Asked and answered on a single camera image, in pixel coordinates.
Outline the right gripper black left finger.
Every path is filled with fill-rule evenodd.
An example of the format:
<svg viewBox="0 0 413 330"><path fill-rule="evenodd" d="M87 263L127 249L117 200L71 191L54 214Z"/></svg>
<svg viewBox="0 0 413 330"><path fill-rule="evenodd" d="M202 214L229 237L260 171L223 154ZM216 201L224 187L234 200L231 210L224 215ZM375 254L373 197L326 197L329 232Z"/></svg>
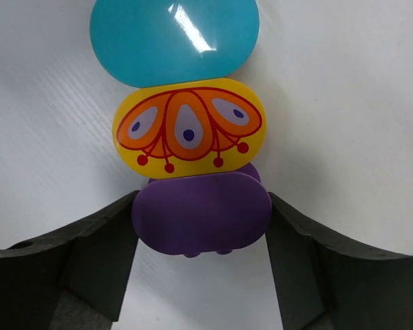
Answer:
<svg viewBox="0 0 413 330"><path fill-rule="evenodd" d="M135 197L0 249L0 329L110 329L138 244Z"/></svg>

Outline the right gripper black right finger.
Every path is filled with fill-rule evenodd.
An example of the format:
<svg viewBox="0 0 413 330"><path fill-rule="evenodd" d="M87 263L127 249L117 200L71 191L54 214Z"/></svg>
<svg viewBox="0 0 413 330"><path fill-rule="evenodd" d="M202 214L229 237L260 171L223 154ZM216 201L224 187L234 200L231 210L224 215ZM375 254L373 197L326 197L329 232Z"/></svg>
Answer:
<svg viewBox="0 0 413 330"><path fill-rule="evenodd" d="M338 233L272 196L266 244L285 329L413 329L413 256Z"/></svg>

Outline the purple oval lego piece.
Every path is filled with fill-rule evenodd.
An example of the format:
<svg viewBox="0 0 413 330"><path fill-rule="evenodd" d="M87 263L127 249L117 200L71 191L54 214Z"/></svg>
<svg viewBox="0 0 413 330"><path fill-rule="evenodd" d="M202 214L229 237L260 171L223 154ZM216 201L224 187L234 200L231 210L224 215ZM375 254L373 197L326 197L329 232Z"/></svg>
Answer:
<svg viewBox="0 0 413 330"><path fill-rule="evenodd" d="M131 209L134 230L168 255L226 254L267 231L273 206L255 167L150 181Z"/></svg>

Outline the teal oval lego piece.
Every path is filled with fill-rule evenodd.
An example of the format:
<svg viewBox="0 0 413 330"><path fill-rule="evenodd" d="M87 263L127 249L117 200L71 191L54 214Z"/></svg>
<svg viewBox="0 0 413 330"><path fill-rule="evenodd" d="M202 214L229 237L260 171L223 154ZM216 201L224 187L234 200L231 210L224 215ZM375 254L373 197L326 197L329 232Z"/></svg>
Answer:
<svg viewBox="0 0 413 330"><path fill-rule="evenodd" d="M255 1L96 1L89 24L100 64L136 88L228 76L259 29Z"/></svg>

